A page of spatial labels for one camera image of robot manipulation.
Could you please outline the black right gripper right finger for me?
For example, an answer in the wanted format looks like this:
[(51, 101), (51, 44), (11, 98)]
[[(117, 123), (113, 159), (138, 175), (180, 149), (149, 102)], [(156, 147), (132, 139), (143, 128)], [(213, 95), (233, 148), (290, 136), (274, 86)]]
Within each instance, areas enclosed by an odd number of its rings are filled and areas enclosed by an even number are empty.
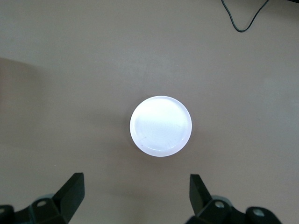
[(189, 199), (194, 212), (188, 224), (279, 224), (280, 220), (263, 207), (238, 211), (225, 197), (212, 196), (200, 175), (190, 175)]

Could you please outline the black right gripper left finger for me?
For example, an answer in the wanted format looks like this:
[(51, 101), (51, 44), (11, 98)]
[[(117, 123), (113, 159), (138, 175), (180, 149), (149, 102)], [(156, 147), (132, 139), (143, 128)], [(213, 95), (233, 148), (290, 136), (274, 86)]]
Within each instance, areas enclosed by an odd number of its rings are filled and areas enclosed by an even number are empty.
[(0, 206), (2, 224), (68, 224), (84, 199), (84, 174), (74, 173), (55, 193), (42, 196), (28, 207), (15, 211)]

